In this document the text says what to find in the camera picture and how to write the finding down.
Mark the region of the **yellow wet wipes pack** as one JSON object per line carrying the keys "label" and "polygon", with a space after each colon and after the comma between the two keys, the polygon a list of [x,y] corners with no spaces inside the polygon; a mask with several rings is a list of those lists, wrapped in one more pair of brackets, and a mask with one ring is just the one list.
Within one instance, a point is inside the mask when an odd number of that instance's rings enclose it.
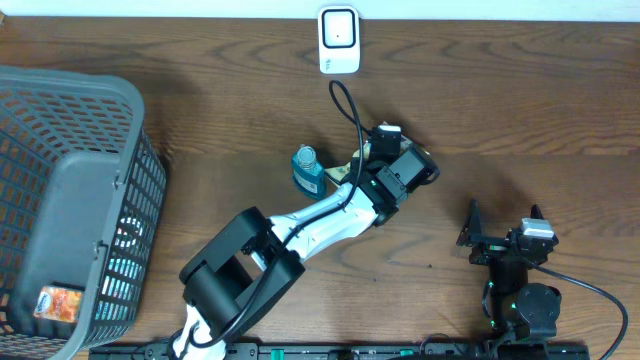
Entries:
{"label": "yellow wet wipes pack", "polygon": [[[404,154],[409,150],[409,146],[414,145],[414,142],[406,136],[401,136],[400,142],[400,154]],[[367,140],[363,147],[364,161],[367,162],[371,150],[371,142]],[[339,187],[349,175],[351,171],[351,162],[347,162],[345,165],[336,166],[325,169],[325,177],[330,180],[336,187]]]}

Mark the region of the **blue mouthwash bottle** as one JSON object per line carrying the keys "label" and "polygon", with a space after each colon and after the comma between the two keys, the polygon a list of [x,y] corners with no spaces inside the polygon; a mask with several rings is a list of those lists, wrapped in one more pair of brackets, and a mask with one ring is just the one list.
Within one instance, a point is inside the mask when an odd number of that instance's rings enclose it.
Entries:
{"label": "blue mouthwash bottle", "polygon": [[326,196],[325,169],[311,146],[302,144],[293,154],[291,166],[294,184],[302,193],[315,200]]}

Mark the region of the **orange tissue packet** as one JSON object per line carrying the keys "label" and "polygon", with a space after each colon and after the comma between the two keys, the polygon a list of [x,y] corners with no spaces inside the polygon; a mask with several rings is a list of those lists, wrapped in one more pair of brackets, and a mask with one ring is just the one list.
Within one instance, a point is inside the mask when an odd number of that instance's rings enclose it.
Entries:
{"label": "orange tissue packet", "polygon": [[76,323],[84,293],[57,286],[44,286],[33,311],[35,318]]}

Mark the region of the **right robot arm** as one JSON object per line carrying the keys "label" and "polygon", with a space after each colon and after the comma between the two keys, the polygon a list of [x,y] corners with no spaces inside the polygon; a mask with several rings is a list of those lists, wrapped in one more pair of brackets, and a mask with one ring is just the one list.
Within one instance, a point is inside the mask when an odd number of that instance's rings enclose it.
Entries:
{"label": "right robot arm", "polygon": [[469,247],[469,262],[486,266],[482,306],[494,334],[483,342],[489,359],[523,358],[527,347],[545,359],[546,341],[557,335],[562,296],[552,286],[529,281],[528,272],[548,260],[559,243],[537,205],[503,237],[484,233],[478,202],[470,201],[456,244]]}

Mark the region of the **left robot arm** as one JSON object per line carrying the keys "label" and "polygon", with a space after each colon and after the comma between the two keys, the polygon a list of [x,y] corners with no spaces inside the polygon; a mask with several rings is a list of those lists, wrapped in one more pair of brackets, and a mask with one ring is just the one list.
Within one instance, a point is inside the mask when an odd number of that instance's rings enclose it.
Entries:
{"label": "left robot arm", "polygon": [[251,207],[181,270],[187,320],[170,348],[178,359],[222,359],[331,245],[383,225],[440,170],[414,145],[383,158],[356,155],[333,194],[286,215]]}

